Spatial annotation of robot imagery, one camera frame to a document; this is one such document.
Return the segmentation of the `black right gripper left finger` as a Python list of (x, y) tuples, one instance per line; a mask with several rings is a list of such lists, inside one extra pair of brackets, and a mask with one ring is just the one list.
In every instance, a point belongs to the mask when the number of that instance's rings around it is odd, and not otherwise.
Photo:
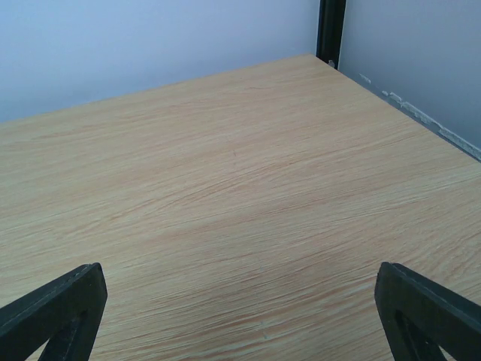
[(88, 360), (107, 301), (101, 264), (80, 265), (1, 308), (1, 359)]

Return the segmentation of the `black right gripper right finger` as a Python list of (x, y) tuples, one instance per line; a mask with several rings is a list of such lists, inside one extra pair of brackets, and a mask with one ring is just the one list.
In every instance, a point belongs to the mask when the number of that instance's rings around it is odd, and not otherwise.
[(374, 298), (396, 360), (480, 359), (480, 306), (399, 263), (382, 262)]

